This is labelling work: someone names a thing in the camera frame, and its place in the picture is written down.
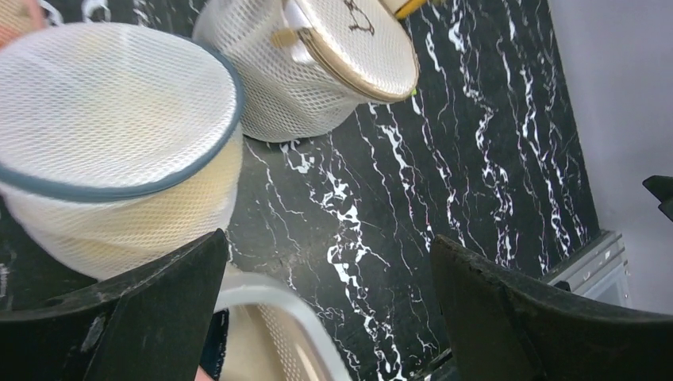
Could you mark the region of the beige-trimmed white mesh laundry bag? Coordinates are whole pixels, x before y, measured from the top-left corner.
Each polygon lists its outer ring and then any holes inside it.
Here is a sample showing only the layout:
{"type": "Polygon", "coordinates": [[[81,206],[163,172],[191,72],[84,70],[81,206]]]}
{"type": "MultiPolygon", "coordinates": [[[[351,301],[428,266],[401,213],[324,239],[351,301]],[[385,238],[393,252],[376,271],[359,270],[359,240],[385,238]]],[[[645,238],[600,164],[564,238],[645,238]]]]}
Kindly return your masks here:
{"type": "Polygon", "coordinates": [[[270,143],[329,133],[364,103],[404,101],[419,77],[412,40],[381,1],[209,1],[192,37],[235,66],[243,132],[270,143]]]}

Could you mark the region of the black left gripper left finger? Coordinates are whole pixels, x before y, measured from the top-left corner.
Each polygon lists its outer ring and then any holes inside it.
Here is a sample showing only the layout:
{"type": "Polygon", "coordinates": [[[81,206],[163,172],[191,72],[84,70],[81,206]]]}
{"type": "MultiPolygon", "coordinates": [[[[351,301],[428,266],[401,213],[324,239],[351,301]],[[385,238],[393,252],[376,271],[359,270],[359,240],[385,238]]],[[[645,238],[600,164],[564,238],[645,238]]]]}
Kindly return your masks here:
{"type": "Polygon", "coordinates": [[[192,380],[221,284],[222,231],[98,282],[34,243],[1,251],[4,380],[192,380]]]}

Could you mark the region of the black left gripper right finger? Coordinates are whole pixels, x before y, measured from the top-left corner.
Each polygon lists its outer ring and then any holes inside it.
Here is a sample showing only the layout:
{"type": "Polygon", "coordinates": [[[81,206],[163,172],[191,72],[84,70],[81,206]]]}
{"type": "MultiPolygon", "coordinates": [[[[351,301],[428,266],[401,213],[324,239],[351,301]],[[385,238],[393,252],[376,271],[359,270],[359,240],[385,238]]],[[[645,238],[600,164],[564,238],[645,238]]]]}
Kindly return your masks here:
{"type": "Polygon", "coordinates": [[[669,380],[672,318],[584,298],[437,236],[433,286],[463,380],[669,380]]]}

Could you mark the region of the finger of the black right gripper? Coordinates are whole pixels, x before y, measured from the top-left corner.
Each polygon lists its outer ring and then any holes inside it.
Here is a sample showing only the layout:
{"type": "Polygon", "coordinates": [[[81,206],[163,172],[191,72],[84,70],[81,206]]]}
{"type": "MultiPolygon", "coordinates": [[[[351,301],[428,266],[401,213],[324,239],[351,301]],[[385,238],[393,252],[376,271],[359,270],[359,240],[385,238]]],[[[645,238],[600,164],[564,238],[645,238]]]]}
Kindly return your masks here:
{"type": "Polygon", "coordinates": [[[659,211],[673,221],[673,178],[665,175],[652,175],[646,178],[642,185],[659,201],[659,211]]]}

